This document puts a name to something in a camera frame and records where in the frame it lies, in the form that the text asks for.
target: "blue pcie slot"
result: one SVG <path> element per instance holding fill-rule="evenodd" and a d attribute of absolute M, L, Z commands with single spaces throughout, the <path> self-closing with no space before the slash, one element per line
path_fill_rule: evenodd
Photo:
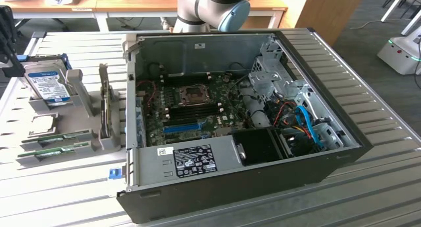
<path fill-rule="evenodd" d="M 181 126 L 173 126 L 165 128 L 165 133 L 170 132 L 186 132 L 193 130 L 201 130 L 202 125 L 201 124 L 193 124 L 193 125 L 181 125 Z"/>

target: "desk leg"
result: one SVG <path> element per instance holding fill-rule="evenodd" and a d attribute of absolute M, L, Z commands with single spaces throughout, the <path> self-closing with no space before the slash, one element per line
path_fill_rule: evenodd
<path fill-rule="evenodd" d="M 107 23 L 109 14 L 98 12 L 98 13 L 94 13 L 94 15 L 95 15 L 95 19 L 97 19 L 98 26 L 99 26 L 99 31 L 101 32 L 110 32 L 109 23 Z"/>
<path fill-rule="evenodd" d="M 395 0 L 395 2 L 393 2 L 393 4 L 392 4 L 391 8 L 388 9 L 387 13 L 384 14 L 384 17 L 381 18 L 381 21 L 383 21 L 383 22 L 387 21 L 389 15 L 392 14 L 392 12 L 393 12 L 393 10 L 395 10 L 395 8 L 397 7 L 397 5 L 399 5 L 400 2 L 401 2 L 401 0 Z"/>
<path fill-rule="evenodd" d="M 278 29 L 282 20 L 284 11 L 277 11 L 270 18 L 269 29 Z"/>
<path fill-rule="evenodd" d="M 419 22 L 420 19 L 421 19 L 421 10 L 419 11 L 417 15 L 415 16 L 415 18 L 412 19 L 412 21 L 407 25 L 404 31 L 401 32 L 401 34 L 404 36 L 407 36 L 408 32 L 411 31 L 411 29 L 413 28 L 413 26 L 416 25 L 416 23 Z"/>

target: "white table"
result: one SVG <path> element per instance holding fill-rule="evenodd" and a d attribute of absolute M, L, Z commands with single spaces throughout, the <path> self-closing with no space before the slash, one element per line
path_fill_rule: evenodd
<path fill-rule="evenodd" d="M 420 220 L 421 139 L 354 70 L 308 29 L 282 30 L 329 91 L 358 124 L 375 148 L 321 183 L 217 207 L 143 227 L 214 226 L 400 226 Z M 121 39 L 126 32 L 58 32 L 36 38 L 28 55 L 67 51 L 82 68 L 89 91 L 99 90 L 98 64 L 109 63 L 111 85 L 121 90 L 125 110 L 126 66 Z M 20 119 L 28 94 L 12 80 L 0 100 L 0 128 L 8 133 Z M 11 113 L 18 121 L 6 122 Z M 7 137 L 0 134 L 0 144 Z M 110 168 L 126 152 L 23 169 L 14 162 L 20 148 L 0 149 L 0 226 L 134 227 L 117 199 L 110 197 Z"/>

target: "yellow cable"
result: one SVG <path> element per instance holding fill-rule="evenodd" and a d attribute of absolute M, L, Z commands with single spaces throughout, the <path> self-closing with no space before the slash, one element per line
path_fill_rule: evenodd
<path fill-rule="evenodd" d="M 296 128 L 297 130 L 305 132 L 301 128 L 298 128 L 297 126 L 293 126 L 293 128 Z"/>

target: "barcode sticker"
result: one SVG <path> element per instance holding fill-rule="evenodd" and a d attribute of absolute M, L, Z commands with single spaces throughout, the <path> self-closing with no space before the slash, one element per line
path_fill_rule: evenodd
<path fill-rule="evenodd" d="M 173 154 L 174 147 L 162 147 L 162 148 L 158 148 L 157 151 L 158 151 L 158 156 L 169 155 L 169 154 Z"/>
<path fill-rule="evenodd" d="M 72 11 L 93 11 L 93 9 L 89 9 L 89 8 L 72 8 Z"/>

